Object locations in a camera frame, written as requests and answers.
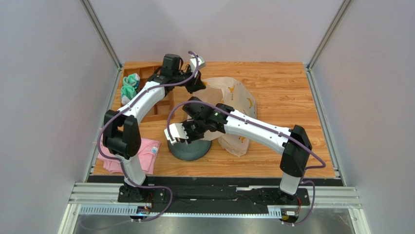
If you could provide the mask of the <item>banana print plastic bag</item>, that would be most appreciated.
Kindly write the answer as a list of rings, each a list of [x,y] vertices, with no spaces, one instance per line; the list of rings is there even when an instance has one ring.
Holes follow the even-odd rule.
[[[257,117],[256,99],[240,81],[231,77],[217,77],[204,79],[203,84],[206,89],[194,92],[194,97],[212,105],[222,103],[246,116]],[[215,139],[223,149],[238,157],[247,153],[250,143],[249,139],[232,134],[210,131],[204,134],[203,140]]]

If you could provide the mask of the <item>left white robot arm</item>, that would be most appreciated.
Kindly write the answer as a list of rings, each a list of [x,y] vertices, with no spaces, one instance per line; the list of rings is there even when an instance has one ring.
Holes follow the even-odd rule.
[[[182,69],[183,60],[176,54],[165,54],[162,65],[147,78],[138,94],[117,111],[108,110],[97,139],[97,150],[106,159],[120,163],[124,186],[141,194],[149,189],[141,168],[138,151],[141,146],[139,125],[145,115],[175,87],[185,87],[189,93],[205,89],[200,70],[205,60],[193,51],[189,64]]]

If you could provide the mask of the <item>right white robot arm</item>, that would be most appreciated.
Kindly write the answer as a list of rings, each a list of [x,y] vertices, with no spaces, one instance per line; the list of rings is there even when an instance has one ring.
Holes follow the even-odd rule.
[[[210,131],[236,135],[260,143],[281,155],[280,169],[283,176],[279,185],[280,191],[288,195],[297,192],[312,153],[311,142],[303,127],[271,125],[249,117],[229,105],[212,105],[196,97],[182,105],[183,111],[190,116],[190,120],[182,122],[186,141],[202,139]]]

